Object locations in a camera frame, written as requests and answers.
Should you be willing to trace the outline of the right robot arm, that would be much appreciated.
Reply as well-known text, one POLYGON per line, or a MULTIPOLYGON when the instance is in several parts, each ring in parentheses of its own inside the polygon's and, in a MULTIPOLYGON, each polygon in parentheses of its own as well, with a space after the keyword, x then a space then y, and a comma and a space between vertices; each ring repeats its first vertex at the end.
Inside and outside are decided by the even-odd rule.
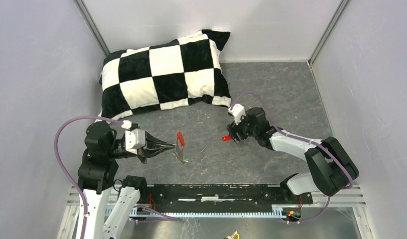
POLYGON ((286 203, 293 203, 301 194, 309 192, 332 197, 340 190, 352 187, 360 175, 334 137, 311 139, 272 126, 260 107, 246 110, 236 104, 228 109, 228 114, 234 118, 227 127, 234 142, 253 137, 261 147, 290 154, 307 163, 308 173, 296 173, 282 181, 279 195, 286 203))

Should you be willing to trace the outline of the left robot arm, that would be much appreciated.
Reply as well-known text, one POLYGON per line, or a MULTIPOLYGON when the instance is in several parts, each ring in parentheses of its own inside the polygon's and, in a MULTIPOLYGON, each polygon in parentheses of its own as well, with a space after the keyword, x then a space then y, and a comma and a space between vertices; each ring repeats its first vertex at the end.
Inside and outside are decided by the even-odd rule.
POLYGON ((86 130, 86 150, 78 169, 77 183, 85 216, 78 220, 78 239, 120 238, 134 206, 148 198, 146 179, 127 176, 121 182, 113 210, 105 216, 119 168, 117 159, 136 157, 146 163, 148 158, 184 146, 181 138, 176 143, 165 142, 129 120, 123 121, 121 126, 126 131, 120 139, 116 130, 104 121, 95 122, 86 130))

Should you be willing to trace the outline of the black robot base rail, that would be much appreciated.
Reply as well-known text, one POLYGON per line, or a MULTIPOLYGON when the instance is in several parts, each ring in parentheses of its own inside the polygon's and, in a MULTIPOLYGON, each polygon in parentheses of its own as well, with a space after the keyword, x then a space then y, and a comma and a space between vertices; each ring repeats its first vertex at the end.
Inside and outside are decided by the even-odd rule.
POLYGON ((273 206, 311 205, 311 193, 294 195, 271 184, 148 184, 138 204, 161 213, 271 213, 273 206))

